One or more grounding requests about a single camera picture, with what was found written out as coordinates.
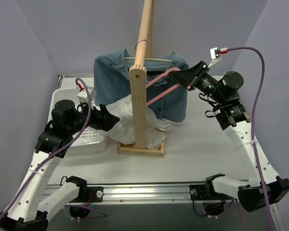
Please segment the black bracket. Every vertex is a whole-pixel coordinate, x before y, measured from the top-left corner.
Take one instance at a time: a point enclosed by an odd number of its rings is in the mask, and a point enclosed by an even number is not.
[[[214,198],[212,198],[207,190],[206,190],[206,185],[205,184],[195,184],[195,185],[190,185],[189,186],[189,192],[190,192],[190,198],[193,200],[193,190],[196,190],[195,194],[195,201],[210,201],[210,200],[222,200],[222,199],[232,199],[232,197],[229,197],[225,194],[217,194]]]
[[[191,91],[196,89],[196,84],[208,70],[207,64],[204,61],[200,61],[187,70],[169,72],[168,76],[177,81],[182,87]]]
[[[102,186],[92,186],[87,187],[87,193],[84,197],[76,198],[75,200],[72,200],[71,203],[87,203],[91,199],[92,203],[102,202],[103,201],[103,195],[104,195],[104,188]]]
[[[0,228],[5,231],[46,231],[48,227],[46,216],[47,212],[38,211],[35,220],[24,222],[23,218],[13,220],[5,215],[0,220]]]

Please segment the metal frame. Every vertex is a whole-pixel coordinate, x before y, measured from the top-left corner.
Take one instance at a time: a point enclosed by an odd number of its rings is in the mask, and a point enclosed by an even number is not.
[[[60,75],[56,83],[59,89],[64,78],[69,77],[93,77],[90,74]],[[88,187],[102,186],[104,188],[103,201],[99,205],[144,205],[144,204],[171,204],[191,203],[189,186],[205,182],[169,182],[146,184],[105,184],[88,185]],[[58,190],[58,185],[48,185],[43,193],[42,200]],[[271,205],[271,214],[277,231],[284,231],[284,224],[276,204]]]

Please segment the white cloth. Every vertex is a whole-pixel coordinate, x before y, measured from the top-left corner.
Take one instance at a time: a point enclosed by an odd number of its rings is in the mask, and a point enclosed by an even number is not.
[[[106,106],[110,114],[120,118],[120,121],[114,125],[110,131],[98,130],[97,133],[102,136],[108,136],[113,140],[123,144],[135,144],[135,132],[133,122],[133,112],[131,105],[131,95],[126,96],[112,104]],[[167,137],[163,131],[169,130],[170,125],[164,120],[158,120],[154,112],[146,107],[146,148],[157,150],[162,141]]]

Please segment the denim shirt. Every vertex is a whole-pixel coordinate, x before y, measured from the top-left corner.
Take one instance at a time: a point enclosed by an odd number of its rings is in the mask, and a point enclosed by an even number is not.
[[[114,53],[98,56],[94,61],[93,75],[94,88],[97,90],[95,103],[108,105],[114,103],[131,93],[129,69],[133,66],[133,60],[126,60],[131,57],[126,49]],[[188,69],[188,64],[183,57],[173,52],[161,59],[172,60],[167,62],[145,61],[144,66],[147,70],[147,83],[155,79],[162,72],[171,67],[181,70]],[[171,86],[175,85],[173,79],[165,77],[147,89],[147,102]],[[149,106],[158,119],[167,119],[173,122],[182,122],[186,116],[187,90],[179,87],[159,99]]]

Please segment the white connector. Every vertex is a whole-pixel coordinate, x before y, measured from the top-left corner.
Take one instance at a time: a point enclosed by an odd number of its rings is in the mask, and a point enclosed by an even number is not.
[[[93,87],[88,87],[88,90],[89,90],[90,98],[92,101],[96,96],[96,90]],[[87,97],[87,93],[86,93],[85,89],[82,89],[78,93],[77,97],[78,97],[80,103],[88,103],[88,97]]]
[[[211,54],[211,59],[212,60],[219,59],[220,55],[216,52],[217,50],[218,50],[217,47],[214,47],[214,48],[210,49],[210,54]]]

